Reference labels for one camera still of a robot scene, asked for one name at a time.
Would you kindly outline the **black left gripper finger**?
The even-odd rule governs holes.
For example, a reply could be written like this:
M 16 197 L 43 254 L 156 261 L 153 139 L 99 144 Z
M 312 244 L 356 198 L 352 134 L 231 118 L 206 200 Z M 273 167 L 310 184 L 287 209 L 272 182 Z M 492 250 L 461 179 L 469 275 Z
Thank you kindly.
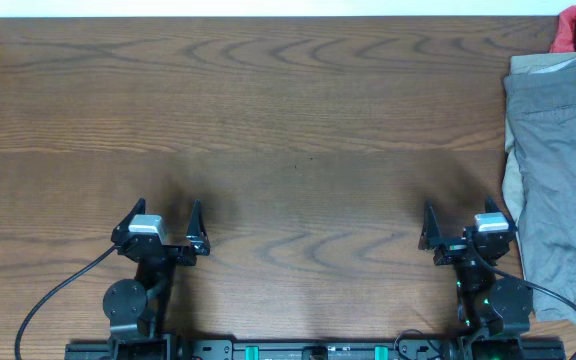
M 199 200 L 195 200 L 193 203 L 186 238 L 197 255 L 210 255 L 211 245 L 204 225 L 202 205 Z
M 129 229 L 129 225 L 131 224 L 132 220 L 137 215 L 144 215 L 146 209 L 146 200 L 144 198 L 140 198 L 133 208 L 129 211 L 129 213 L 119 222 L 116 227 L 117 231 L 127 231 Z

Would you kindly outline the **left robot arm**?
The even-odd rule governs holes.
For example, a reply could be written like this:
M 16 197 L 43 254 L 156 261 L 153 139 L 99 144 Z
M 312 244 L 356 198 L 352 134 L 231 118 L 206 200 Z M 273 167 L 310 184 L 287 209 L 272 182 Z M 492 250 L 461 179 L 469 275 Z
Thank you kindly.
M 113 248 L 137 264 L 136 275 L 112 284 L 103 297 L 111 359 L 175 359 L 177 339 L 162 330 L 175 270 L 194 266 L 211 246 L 201 202 L 192 205 L 186 245 L 166 242 L 164 220 L 146 213 L 141 198 L 112 231 Z

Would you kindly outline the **grey shorts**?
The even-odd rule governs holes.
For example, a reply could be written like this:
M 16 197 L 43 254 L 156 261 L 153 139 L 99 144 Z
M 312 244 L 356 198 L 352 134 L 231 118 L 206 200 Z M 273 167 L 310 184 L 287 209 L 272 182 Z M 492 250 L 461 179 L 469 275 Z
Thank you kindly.
M 523 276 L 576 304 L 576 60 L 503 83 L 526 200 L 516 222 Z

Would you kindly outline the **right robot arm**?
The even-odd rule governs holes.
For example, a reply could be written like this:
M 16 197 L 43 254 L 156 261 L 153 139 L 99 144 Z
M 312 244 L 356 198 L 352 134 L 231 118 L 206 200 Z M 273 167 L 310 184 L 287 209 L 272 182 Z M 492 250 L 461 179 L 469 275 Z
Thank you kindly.
M 532 291 L 517 279 L 496 274 L 510 250 L 516 227 L 492 198 L 460 236 L 444 236 L 431 202 L 424 204 L 418 248 L 432 250 L 436 266 L 456 273 L 457 317 L 466 329 L 433 349 L 439 359 L 517 359 L 520 335 L 530 329 Z

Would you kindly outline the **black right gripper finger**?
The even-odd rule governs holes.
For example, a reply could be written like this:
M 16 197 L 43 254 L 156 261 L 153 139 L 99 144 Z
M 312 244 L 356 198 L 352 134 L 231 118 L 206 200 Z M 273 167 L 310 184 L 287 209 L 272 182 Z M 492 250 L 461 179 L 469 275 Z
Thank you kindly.
M 431 250 L 441 244 L 442 235 L 431 201 L 424 203 L 423 225 L 419 238 L 419 250 Z
M 485 208 L 485 213 L 492 213 L 492 212 L 503 213 L 491 196 L 486 197 L 485 202 L 484 202 L 484 208 Z M 503 214 L 506 217 L 506 219 L 508 220 L 508 222 L 510 223 L 510 229 L 508 231 L 515 231 L 516 225 L 515 225 L 514 220 L 511 217 L 508 217 L 505 213 L 503 213 Z

